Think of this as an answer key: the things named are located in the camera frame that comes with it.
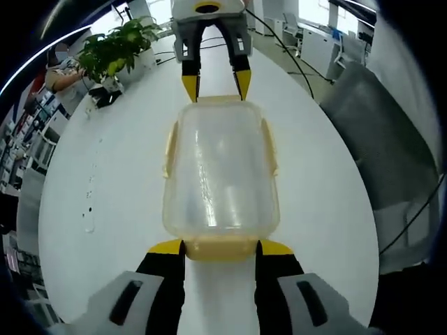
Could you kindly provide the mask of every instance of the white flower pot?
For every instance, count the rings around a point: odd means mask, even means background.
[[[144,75],[145,67],[141,63],[139,57],[135,57],[135,67],[131,69],[131,72],[127,72],[127,67],[125,66],[121,71],[119,71],[116,76],[123,84],[124,87],[128,87],[133,82],[137,82]]]
[[[154,55],[154,51],[152,48],[149,48],[148,50],[141,52],[138,55],[138,57],[140,58],[143,66],[147,70],[152,70],[153,68],[155,68],[156,60],[155,60],[155,55]]]
[[[101,84],[109,93],[119,91],[118,83],[114,78],[106,77],[103,79]]]

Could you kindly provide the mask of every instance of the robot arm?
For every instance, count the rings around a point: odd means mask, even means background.
[[[244,2],[173,0],[172,7],[175,56],[182,63],[182,81],[191,101],[197,102],[200,88],[200,43],[203,31],[212,25],[220,30],[227,44],[237,89],[241,100],[245,100],[251,79],[248,56],[252,46],[243,13]]]
[[[87,312],[52,334],[175,335],[184,303],[185,245],[151,248],[137,272],[126,271],[91,297]],[[303,274],[292,251],[263,240],[256,248],[255,303],[261,335],[372,334],[349,314],[343,296],[316,274]]]

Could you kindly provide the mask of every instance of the black cable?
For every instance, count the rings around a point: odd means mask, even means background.
[[[442,184],[442,181],[444,180],[444,177],[446,175],[442,174],[437,186],[434,188],[432,194],[429,195],[427,201],[425,202],[425,204],[419,209],[419,211],[415,214],[415,216],[410,220],[410,222],[408,222],[404,229],[402,229],[402,231],[396,236],[396,238],[394,238],[389,245],[387,245],[385,248],[383,248],[383,250],[379,253],[379,256],[382,255],[385,251],[387,251],[389,248],[391,248],[393,246],[394,243],[396,243],[396,241],[408,230],[408,228],[410,228],[410,225],[418,218],[418,216],[420,215],[420,213],[422,213],[422,211],[426,208],[426,206],[428,206],[428,204],[432,201],[433,197],[437,194],[439,187]]]
[[[288,75],[302,75],[302,73],[298,73],[298,72],[293,72],[293,71],[289,71],[287,72]],[[306,75],[317,75],[319,76],[319,74],[317,73],[306,73]]]
[[[163,63],[165,63],[167,61],[172,61],[173,59],[175,59],[175,57],[166,59],[165,61],[161,61],[160,63],[157,63],[157,65],[161,65],[161,64],[163,64]]]
[[[224,45],[226,45],[226,44],[224,43],[224,44],[218,44],[218,45],[211,45],[210,47],[201,47],[200,50],[211,49],[212,47],[221,47]]]
[[[290,56],[290,58],[292,58],[293,63],[295,63],[295,65],[298,67],[298,69],[300,70],[300,72],[302,73],[302,76],[304,77],[304,79],[306,80],[306,84],[309,87],[309,92],[310,92],[310,96],[312,97],[312,99],[314,98],[314,92],[312,91],[312,88],[310,87],[310,83],[309,80],[307,79],[305,72],[301,69],[301,66],[298,64],[298,62],[295,60],[295,57],[292,56],[292,54],[290,53],[290,51],[288,51],[287,47],[284,45],[284,43],[282,43],[282,40],[278,37],[278,35],[273,31],[272,28],[270,28],[268,26],[268,24],[266,24],[264,21],[262,21],[259,17],[257,17],[256,15],[254,15],[249,9],[245,9],[247,11],[248,14],[250,14],[251,16],[253,16],[255,19],[257,19],[260,23],[262,23],[268,30],[270,30],[270,32],[273,34],[273,36],[275,38],[277,38],[277,40],[279,41],[279,43],[281,44],[281,46],[287,51],[287,54]]]
[[[211,49],[212,47],[221,47],[224,45],[226,45],[226,44],[218,44],[218,45],[211,45],[209,47],[201,47],[200,50]],[[173,54],[173,53],[174,53],[173,51],[166,51],[166,52],[159,52],[158,54]],[[175,59],[175,57],[166,59],[165,61],[161,61],[161,62],[157,63],[157,65],[163,64],[167,61],[172,61],[173,59]]]
[[[175,52],[173,51],[163,51],[163,52],[157,52],[156,54],[154,54],[154,56],[158,55],[158,54],[174,54]]]
[[[215,40],[218,38],[224,38],[223,36],[220,37],[211,37],[211,38],[207,38],[206,40],[203,40],[201,43],[206,42],[207,40]],[[221,45],[226,45],[226,44],[219,44],[219,45],[213,45],[211,47],[220,47]],[[201,49],[209,49],[210,47],[201,47]],[[154,56],[158,55],[158,54],[174,54],[173,51],[164,51],[164,52],[157,52],[156,54],[154,54]]]
[[[202,40],[201,43],[206,42],[207,40],[216,40],[216,39],[219,39],[219,38],[224,38],[224,37],[223,37],[223,36],[219,36],[219,37],[210,37],[210,38],[207,38],[207,39],[205,39],[205,40]]]

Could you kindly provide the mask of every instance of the window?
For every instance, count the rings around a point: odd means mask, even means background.
[[[121,16],[124,19],[123,24],[129,21],[127,14],[124,12],[126,7],[127,3],[123,3],[117,7],[117,10],[121,13]],[[90,30],[92,34],[108,34],[111,29],[121,26],[121,23],[121,18],[119,17],[117,11],[113,8],[109,13],[95,21],[95,23],[93,23],[90,27]]]
[[[149,12],[157,24],[169,22],[173,13],[170,7],[170,0],[146,0]]]
[[[358,20],[350,12],[339,7],[337,29],[343,31],[345,34],[349,31],[353,31],[357,35]]]
[[[299,0],[298,12],[300,19],[324,25],[329,23],[328,0]]]

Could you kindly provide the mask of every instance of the yellow tip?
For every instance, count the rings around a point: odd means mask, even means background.
[[[251,80],[251,70],[242,70],[235,73],[237,85],[239,88],[239,93],[244,101],[247,98],[247,93],[249,91],[250,80]]]
[[[197,75],[183,75],[182,81],[183,86],[186,89],[186,92],[189,95],[189,98],[193,103],[197,102],[198,96],[198,83],[199,78]]]
[[[263,246],[263,255],[293,255],[292,249],[281,243],[262,239],[261,244]]]
[[[181,243],[181,239],[173,239],[172,241],[161,242],[151,247],[148,253],[169,253],[178,255]]]

